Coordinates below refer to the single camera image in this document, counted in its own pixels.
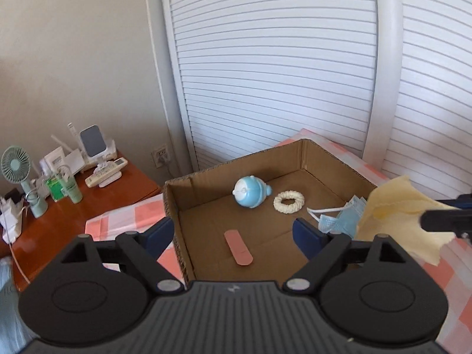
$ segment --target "remote control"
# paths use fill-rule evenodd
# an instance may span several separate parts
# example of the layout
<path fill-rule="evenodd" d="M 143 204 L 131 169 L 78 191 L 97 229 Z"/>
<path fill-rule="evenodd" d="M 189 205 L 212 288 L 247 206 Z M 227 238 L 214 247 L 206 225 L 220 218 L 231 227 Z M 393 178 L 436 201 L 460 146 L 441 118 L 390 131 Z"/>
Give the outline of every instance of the remote control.
<path fill-rule="evenodd" d="M 121 157 L 118 158 L 116 161 L 110 161 L 107 163 L 107 165 L 98 170 L 96 173 L 92 174 L 90 177 L 86 178 L 86 185 L 89 188 L 93 188 L 94 186 L 97 186 L 107 178 L 111 177 L 115 173 L 119 172 L 122 168 L 124 168 L 126 165 L 128 165 L 128 161 Z"/>

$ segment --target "fan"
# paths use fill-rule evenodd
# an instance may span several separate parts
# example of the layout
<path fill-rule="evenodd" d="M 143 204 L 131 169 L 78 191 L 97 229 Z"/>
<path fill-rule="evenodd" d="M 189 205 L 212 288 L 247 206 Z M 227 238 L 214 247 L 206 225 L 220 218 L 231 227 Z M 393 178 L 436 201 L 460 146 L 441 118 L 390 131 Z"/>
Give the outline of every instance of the fan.
<path fill-rule="evenodd" d="M 1 158 L 1 172 L 8 182 L 19 183 L 26 194 L 31 211 L 36 218 L 48 209 L 44 198 L 38 195 L 37 188 L 31 188 L 28 175 L 31 162 L 28 154 L 19 146 L 10 146 Z"/>

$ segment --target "crumpled yellow paper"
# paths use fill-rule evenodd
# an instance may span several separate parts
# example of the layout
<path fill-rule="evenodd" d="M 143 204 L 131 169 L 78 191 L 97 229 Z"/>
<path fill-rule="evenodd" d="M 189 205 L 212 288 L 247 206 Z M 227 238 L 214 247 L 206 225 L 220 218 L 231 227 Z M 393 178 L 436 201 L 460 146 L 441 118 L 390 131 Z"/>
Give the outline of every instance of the crumpled yellow paper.
<path fill-rule="evenodd" d="M 372 241 L 385 233 L 410 255 L 438 265 L 440 249 L 454 239 L 453 232 L 427 232 L 419 218 L 426 210 L 455 209 L 416 190 L 407 176 L 397 177 L 374 189 L 357 224 L 355 240 Z"/>

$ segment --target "blue toy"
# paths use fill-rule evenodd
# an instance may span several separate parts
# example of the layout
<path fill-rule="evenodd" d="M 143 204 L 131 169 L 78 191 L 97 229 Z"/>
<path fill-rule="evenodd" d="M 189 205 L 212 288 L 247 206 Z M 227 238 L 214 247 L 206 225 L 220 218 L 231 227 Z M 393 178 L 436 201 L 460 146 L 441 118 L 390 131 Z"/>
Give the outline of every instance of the blue toy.
<path fill-rule="evenodd" d="M 272 188 L 263 180 L 254 176 L 239 179 L 233 190 L 236 202 L 251 209 L 259 206 L 271 194 Z"/>

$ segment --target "surgical mask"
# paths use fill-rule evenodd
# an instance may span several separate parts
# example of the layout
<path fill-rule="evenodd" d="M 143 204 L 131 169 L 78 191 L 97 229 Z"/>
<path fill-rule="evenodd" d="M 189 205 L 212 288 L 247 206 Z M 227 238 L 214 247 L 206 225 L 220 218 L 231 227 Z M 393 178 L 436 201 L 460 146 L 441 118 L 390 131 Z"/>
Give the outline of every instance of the surgical mask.
<path fill-rule="evenodd" d="M 342 208 L 320 210 L 307 208 L 307 210 L 308 213 L 318 221 L 318 230 L 322 233 L 344 233 L 354 238 L 357 224 L 364 213 L 366 203 L 364 197 L 358 198 L 357 196 L 353 196 L 351 201 Z M 339 212 L 336 217 L 322 214 L 334 211 Z"/>

